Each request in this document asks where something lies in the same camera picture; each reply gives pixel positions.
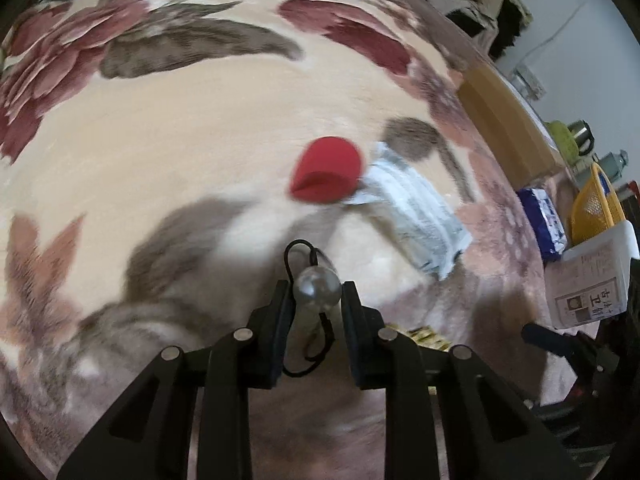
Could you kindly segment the yellow measuring tape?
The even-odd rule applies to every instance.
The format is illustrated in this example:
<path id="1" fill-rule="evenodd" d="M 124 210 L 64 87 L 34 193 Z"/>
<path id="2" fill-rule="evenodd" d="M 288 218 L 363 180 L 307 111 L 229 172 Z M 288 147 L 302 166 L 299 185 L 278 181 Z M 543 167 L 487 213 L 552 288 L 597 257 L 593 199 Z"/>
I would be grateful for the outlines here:
<path id="1" fill-rule="evenodd" d="M 409 337 L 412 339 L 418 346 L 423 348 L 443 351 L 447 352 L 451 347 L 451 342 L 440 336 L 439 333 L 435 332 L 431 326 L 421 326 L 418 328 L 414 328 L 413 330 L 403 330 L 397 325 L 390 324 L 388 326 L 396 332 Z"/>

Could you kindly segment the clear white sachet packet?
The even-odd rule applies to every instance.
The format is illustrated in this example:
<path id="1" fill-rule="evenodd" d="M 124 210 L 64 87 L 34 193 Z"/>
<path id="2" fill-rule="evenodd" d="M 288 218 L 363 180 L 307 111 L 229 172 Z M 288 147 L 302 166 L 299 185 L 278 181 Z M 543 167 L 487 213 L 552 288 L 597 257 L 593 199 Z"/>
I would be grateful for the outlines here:
<path id="1" fill-rule="evenodd" d="M 384 142 L 343 204 L 362 208 L 416 269 L 439 281 L 473 241 L 431 182 Z"/>

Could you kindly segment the red makeup sponge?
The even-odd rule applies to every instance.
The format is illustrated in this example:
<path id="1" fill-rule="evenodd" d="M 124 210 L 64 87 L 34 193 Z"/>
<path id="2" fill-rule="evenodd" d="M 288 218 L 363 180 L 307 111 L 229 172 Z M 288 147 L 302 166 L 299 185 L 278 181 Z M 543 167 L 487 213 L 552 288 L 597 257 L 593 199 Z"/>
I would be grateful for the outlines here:
<path id="1" fill-rule="evenodd" d="M 355 144 L 339 136 L 324 136 L 308 144 L 299 157 L 288 192 L 306 203 L 335 203 L 356 191 L 362 168 Z"/>

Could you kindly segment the white lidded canister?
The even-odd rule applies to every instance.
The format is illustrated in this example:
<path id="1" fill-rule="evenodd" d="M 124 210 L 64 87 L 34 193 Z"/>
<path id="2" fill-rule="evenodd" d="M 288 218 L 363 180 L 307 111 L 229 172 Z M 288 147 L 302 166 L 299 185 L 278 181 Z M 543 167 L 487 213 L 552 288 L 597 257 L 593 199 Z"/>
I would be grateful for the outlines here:
<path id="1" fill-rule="evenodd" d="M 630 265 L 638 258 L 634 227 L 625 220 L 548 263 L 544 282 L 552 325 L 565 330 L 625 312 Z"/>

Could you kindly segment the dark blue tissue pack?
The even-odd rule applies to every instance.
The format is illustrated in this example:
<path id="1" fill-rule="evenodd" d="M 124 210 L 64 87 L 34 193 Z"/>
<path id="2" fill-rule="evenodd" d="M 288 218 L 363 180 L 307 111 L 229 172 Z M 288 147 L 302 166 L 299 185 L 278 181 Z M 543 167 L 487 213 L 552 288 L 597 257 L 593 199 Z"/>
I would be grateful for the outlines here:
<path id="1" fill-rule="evenodd" d="M 551 198 L 542 188 L 522 188 L 516 194 L 534 231 L 542 260 L 559 260 L 568 240 Z"/>

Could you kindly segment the orange plastic basket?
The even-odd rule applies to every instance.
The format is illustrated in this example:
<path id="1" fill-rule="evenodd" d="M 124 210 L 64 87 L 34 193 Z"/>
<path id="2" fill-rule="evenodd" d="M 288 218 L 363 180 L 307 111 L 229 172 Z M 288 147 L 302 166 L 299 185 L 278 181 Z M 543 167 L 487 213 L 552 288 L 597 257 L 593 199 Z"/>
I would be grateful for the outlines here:
<path id="1" fill-rule="evenodd" d="M 570 213 L 572 243 L 590 240 L 626 219 L 620 200 L 603 169 L 593 162 L 589 178 L 578 193 Z"/>

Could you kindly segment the grey green thermos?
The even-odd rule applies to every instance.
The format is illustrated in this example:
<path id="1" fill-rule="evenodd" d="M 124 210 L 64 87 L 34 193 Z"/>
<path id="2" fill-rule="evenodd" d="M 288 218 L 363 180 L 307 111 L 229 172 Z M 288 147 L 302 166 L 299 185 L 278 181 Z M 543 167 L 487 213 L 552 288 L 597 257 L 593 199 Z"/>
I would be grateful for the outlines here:
<path id="1" fill-rule="evenodd" d="M 596 154 L 583 157 L 578 164 L 578 173 L 575 174 L 575 181 L 578 188 L 582 188 L 591 176 L 591 165 L 598 164 L 605 172 L 608 180 L 617 182 L 623 177 L 624 169 L 629 162 L 628 153 L 620 150 L 618 153 L 609 152 L 604 157 Z"/>

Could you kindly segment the green mesh food cover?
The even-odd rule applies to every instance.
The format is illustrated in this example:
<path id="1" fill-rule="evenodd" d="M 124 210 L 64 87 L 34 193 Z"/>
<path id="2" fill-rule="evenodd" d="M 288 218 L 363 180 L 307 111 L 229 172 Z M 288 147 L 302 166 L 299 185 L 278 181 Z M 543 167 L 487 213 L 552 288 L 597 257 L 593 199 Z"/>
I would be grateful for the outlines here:
<path id="1" fill-rule="evenodd" d="M 564 122 L 554 120 L 553 122 L 546 122 L 546 128 L 567 165 L 573 165 L 577 162 L 580 159 L 578 145 L 574 138 L 574 133 L 570 131 L 567 125 Z"/>

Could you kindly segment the cardboard box with label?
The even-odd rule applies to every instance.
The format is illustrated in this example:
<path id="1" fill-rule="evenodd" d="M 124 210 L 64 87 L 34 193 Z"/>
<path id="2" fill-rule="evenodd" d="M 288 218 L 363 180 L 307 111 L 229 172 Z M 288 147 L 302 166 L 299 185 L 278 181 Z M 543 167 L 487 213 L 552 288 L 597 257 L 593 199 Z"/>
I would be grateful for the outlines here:
<path id="1" fill-rule="evenodd" d="M 544 122 L 495 66 L 467 70 L 458 97 L 514 190 L 566 168 Z"/>

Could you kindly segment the steel electric kettle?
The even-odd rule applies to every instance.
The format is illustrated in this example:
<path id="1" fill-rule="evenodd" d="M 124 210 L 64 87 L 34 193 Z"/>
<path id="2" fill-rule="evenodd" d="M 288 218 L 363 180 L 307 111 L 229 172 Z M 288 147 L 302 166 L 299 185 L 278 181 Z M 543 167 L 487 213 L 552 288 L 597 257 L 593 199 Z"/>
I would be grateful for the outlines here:
<path id="1" fill-rule="evenodd" d="M 594 148 L 594 135 L 588 122 L 576 120 L 576 122 L 568 125 L 568 130 L 574 136 L 574 141 L 578 147 L 578 155 L 580 157 L 589 155 Z"/>

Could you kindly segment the floral plush blanket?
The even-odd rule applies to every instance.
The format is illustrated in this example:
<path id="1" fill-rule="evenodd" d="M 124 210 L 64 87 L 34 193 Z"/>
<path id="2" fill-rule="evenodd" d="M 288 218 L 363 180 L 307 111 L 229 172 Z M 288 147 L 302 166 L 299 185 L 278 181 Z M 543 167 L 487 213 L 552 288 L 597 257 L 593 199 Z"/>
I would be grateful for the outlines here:
<path id="1" fill-rule="evenodd" d="M 393 326 L 466 344 L 536 400 L 544 268 L 458 99 L 485 55 L 422 0 L 52 0 L 1 41 L 1 411 L 53 478 L 160 350 L 266 304 L 309 240 Z M 386 144 L 472 234 L 443 280 L 360 208 L 288 192 L 306 146 Z"/>

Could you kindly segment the pile of clothes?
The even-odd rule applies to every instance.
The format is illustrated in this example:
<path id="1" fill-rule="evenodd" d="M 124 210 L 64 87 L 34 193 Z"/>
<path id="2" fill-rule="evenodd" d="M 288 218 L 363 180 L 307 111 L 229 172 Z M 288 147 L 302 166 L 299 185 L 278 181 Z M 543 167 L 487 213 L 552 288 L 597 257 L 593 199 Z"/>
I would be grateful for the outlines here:
<path id="1" fill-rule="evenodd" d="M 493 61 L 514 46 L 534 20 L 524 0 L 426 0 Z"/>

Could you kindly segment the wall power strip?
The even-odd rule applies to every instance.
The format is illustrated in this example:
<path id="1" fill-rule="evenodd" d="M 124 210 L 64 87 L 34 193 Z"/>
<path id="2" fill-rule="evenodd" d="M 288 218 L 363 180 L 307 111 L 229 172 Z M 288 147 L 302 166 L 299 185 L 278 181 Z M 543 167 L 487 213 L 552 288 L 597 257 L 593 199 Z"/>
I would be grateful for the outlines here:
<path id="1" fill-rule="evenodd" d="M 527 101 L 539 101 L 546 94 L 546 89 L 535 74 L 524 64 L 518 64 L 511 72 L 510 81 L 514 88 Z"/>

